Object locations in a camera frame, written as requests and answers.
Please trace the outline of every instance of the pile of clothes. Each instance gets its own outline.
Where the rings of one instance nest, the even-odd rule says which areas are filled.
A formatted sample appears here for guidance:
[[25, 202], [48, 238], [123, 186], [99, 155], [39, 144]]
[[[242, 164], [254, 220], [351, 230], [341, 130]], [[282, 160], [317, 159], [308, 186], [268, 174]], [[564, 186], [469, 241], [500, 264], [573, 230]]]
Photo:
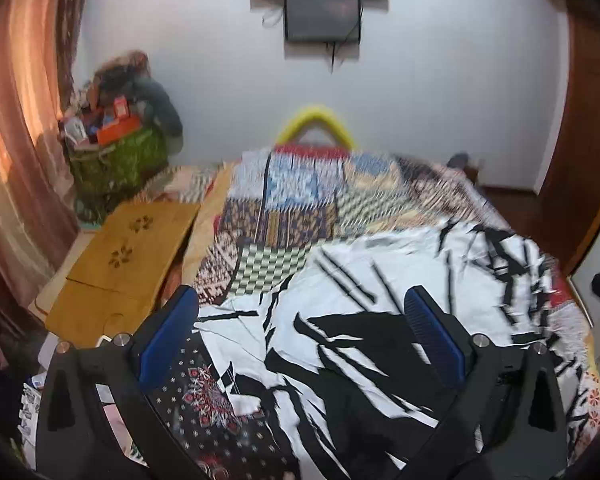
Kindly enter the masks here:
[[75, 210], [85, 222], [102, 223], [182, 148], [180, 117], [137, 50], [103, 64], [74, 95], [60, 126]]

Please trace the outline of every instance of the red floral pattern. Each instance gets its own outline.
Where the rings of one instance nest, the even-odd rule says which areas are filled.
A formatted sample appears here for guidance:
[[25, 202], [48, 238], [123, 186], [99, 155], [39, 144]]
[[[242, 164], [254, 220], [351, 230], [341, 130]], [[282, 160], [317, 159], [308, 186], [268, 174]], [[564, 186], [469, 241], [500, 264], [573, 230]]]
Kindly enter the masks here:
[[189, 368], [188, 373], [189, 389], [182, 396], [182, 400], [198, 412], [202, 428], [216, 426], [237, 434], [244, 422], [264, 416], [260, 411], [253, 415], [236, 416], [229, 399], [218, 388], [208, 366]]
[[594, 388], [593, 390], [590, 391], [589, 393], [589, 403], [592, 406], [597, 406], [600, 403], [600, 390], [597, 388]]
[[586, 433], [583, 431], [580, 434], [580, 438], [578, 439], [578, 443], [576, 444], [576, 455], [580, 456], [582, 452], [587, 449], [589, 444], [591, 444], [592, 433]]
[[215, 453], [203, 455], [196, 461], [198, 467], [213, 480], [228, 480], [229, 472]]
[[567, 301], [573, 301], [569, 285], [564, 280], [557, 262], [551, 264], [551, 278], [554, 286], [554, 293], [549, 296], [551, 306], [557, 308]]
[[589, 412], [589, 425], [595, 430], [600, 427], [599, 412]]

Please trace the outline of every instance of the bed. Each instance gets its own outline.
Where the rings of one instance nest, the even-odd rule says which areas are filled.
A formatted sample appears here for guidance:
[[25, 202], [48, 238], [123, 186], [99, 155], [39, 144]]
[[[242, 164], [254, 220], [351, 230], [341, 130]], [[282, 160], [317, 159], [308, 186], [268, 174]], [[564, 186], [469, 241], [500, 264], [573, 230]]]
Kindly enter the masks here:
[[[217, 314], [227, 300], [270, 293], [305, 266], [312, 248], [327, 242], [351, 243], [449, 219], [509, 230], [460, 171], [408, 156], [292, 144], [245, 152], [217, 168], [172, 169], [138, 200], [199, 200], [200, 194], [199, 216], [176, 272], [198, 292], [201, 318], [205, 308]], [[586, 320], [557, 263], [540, 257], [546, 296], [538, 301], [550, 312], [538, 330], [555, 355], [573, 461], [600, 427], [600, 379]], [[226, 370], [216, 369], [198, 330], [172, 370], [152, 402], [209, 476], [282, 478], [279, 463], [245, 459], [244, 443], [277, 447], [267, 431], [267, 410], [236, 414], [222, 382]]]

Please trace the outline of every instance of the brown wooden floor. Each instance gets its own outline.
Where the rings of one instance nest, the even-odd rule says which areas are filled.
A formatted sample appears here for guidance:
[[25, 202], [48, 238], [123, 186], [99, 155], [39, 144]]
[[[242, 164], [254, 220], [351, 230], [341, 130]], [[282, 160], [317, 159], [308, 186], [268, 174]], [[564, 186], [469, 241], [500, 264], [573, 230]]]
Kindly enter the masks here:
[[552, 221], [551, 212], [546, 210], [538, 196], [532, 191], [509, 190], [487, 187], [485, 195], [504, 219], [522, 236], [532, 238], [546, 253], [565, 264], [575, 247], [565, 243], [560, 232], [562, 222]]

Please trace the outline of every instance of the wooden door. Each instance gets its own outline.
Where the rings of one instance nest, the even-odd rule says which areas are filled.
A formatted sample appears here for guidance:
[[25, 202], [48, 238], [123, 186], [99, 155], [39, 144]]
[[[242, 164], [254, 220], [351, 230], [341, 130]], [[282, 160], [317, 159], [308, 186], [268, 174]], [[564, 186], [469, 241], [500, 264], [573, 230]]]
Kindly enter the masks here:
[[600, 227], [600, 20], [568, 2], [571, 65], [560, 136], [540, 192], [535, 236], [566, 273]]

